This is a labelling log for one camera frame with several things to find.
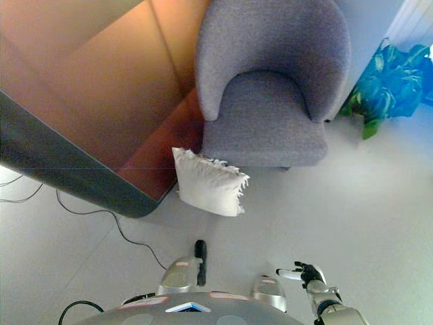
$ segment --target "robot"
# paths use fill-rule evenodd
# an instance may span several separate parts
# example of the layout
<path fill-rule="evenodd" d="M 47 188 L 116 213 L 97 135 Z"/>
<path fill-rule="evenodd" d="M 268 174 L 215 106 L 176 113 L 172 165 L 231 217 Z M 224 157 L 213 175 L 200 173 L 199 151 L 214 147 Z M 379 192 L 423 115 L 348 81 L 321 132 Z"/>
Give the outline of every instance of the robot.
<path fill-rule="evenodd" d="M 286 313 L 286 295 L 277 278 L 259 276 L 250 297 L 228 292 L 198 292 L 206 284 L 206 243 L 198 240 L 194 256 L 177 259 L 167 269 L 156 293 L 128 299 L 120 307 L 76 325 L 302 325 Z M 302 281 L 315 325 L 368 325 L 343 304 L 319 267 L 295 262 L 294 270 L 277 269 L 280 278 Z"/>

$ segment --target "fringed white cushion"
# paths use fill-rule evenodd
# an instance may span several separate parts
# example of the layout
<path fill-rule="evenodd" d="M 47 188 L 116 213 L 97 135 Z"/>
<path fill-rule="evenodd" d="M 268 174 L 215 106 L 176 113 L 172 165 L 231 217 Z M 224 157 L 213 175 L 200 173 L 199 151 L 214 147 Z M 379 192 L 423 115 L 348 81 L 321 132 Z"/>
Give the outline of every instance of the fringed white cushion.
<path fill-rule="evenodd" d="M 202 158 L 182 148 L 172 150 L 183 202 L 226 217 L 244 212 L 239 198 L 248 185 L 248 175 L 225 161 Z"/>

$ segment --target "power cord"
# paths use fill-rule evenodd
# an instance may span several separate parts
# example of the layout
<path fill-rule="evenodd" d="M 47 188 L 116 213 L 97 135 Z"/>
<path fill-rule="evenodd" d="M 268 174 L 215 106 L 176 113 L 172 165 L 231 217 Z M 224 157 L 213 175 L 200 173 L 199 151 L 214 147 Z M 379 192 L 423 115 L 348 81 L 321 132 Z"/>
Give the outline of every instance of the power cord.
<path fill-rule="evenodd" d="M 133 241 L 133 240 L 130 240 L 130 239 L 128 239 L 128 238 L 124 235 L 123 230 L 122 230 L 122 228 L 121 228 L 121 226 L 120 226 L 119 220 L 118 220 L 118 218 L 117 218 L 117 215 L 116 215 L 114 212 L 112 212 L 112 211 L 110 211 L 110 210 L 96 210 L 96 211 L 84 212 L 84 213 L 83 213 L 83 212 L 75 212 L 75 211 L 72 211 L 72 210 L 68 209 L 67 207 L 65 207 L 65 205 L 62 203 L 62 201 L 60 200 L 60 193 L 59 193 L 59 190 L 55 190 L 55 195 L 57 196 L 57 201 L 58 201 L 59 204 L 63 207 L 63 209 L 67 210 L 68 212 L 74 213 L 75 215 L 91 215 L 91 214 L 99 213 L 99 212 L 108 212 L 108 213 L 110 213 L 110 214 L 114 217 L 114 220 L 116 220 L 117 228 L 119 229 L 120 235 L 122 235 L 122 237 L 123 237 L 127 242 L 130 242 L 131 244 L 141 245 L 141 246 L 144 246 L 144 247 L 147 247 L 148 249 L 150 249 L 150 252 L 151 252 L 151 253 L 153 254 L 153 256 L 155 257 L 155 260 L 156 260 L 156 262 L 159 264 L 159 266 L 160 266 L 162 269 L 167 270 L 167 268 L 166 268 L 165 266 L 163 266 L 163 264 L 161 264 L 160 260 L 159 260 L 158 257 L 156 256 L 156 254 L 155 254 L 155 252 L 154 252 L 154 250 L 153 250 L 153 248 L 152 248 L 151 246 L 149 246 L 148 244 L 144 244 L 143 242 L 135 242 L 135 241 Z"/>
<path fill-rule="evenodd" d="M 22 198 L 21 200 L 6 200 L 6 199 L 0 199 L 0 203 L 24 203 L 24 202 L 26 202 L 26 201 L 28 201 L 28 200 L 30 200 L 33 196 L 35 196 L 36 195 L 36 193 L 37 192 L 39 192 L 39 190 L 42 188 L 42 185 L 43 184 L 41 184 L 39 187 L 38 187 L 38 189 L 32 194 L 32 195 L 30 195 L 28 198 Z"/>
<path fill-rule="evenodd" d="M 15 182 L 15 181 L 18 181 L 18 180 L 19 180 L 21 177 L 23 177 L 23 176 L 24 176 L 24 175 L 21 175 L 21 176 L 15 178 L 14 180 L 12 180 L 12 181 L 8 181 L 8 182 L 6 182 L 6 183 L 0 183 L 0 188 L 3 187 L 3 186 L 7 186 L 7 185 L 9 185 L 9 184 L 12 184 L 12 183 Z"/>
<path fill-rule="evenodd" d="M 62 313 L 62 315 L 60 316 L 59 324 L 58 325 L 62 325 L 63 319 L 64 319 L 64 317 L 66 315 L 66 312 L 68 312 L 68 310 L 70 308 L 74 307 L 75 305 L 88 305 L 88 306 L 92 306 L 93 308 L 99 310 L 102 313 L 104 312 L 104 310 L 100 306 L 98 306 L 95 303 L 92 303 L 91 301 L 86 301 L 86 300 L 75 301 L 75 302 L 71 303 L 69 306 L 67 306 L 67 308 L 65 308 L 65 310 Z"/>

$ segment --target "green leaf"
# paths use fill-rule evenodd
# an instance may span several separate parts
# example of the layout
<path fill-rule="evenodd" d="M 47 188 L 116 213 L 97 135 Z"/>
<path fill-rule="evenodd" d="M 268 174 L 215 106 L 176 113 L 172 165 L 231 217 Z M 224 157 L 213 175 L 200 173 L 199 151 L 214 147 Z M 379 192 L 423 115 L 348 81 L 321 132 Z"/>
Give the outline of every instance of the green leaf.
<path fill-rule="evenodd" d="M 424 57 L 429 55 L 430 55 L 429 47 L 425 45 L 417 44 L 410 49 L 409 55 L 406 61 L 403 63 L 403 66 L 410 66 L 414 68 L 421 63 Z"/>
<path fill-rule="evenodd" d="M 378 73 L 381 73 L 384 69 L 385 60 L 383 54 L 374 56 L 374 67 Z"/>
<path fill-rule="evenodd" d="M 373 135 L 375 135 L 378 132 L 379 125 L 380 125 L 379 120 L 372 120 L 372 121 L 368 122 L 367 124 L 365 124 L 364 130 L 363 130 L 363 139 L 366 140 L 369 137 L 372 137 Z"/>

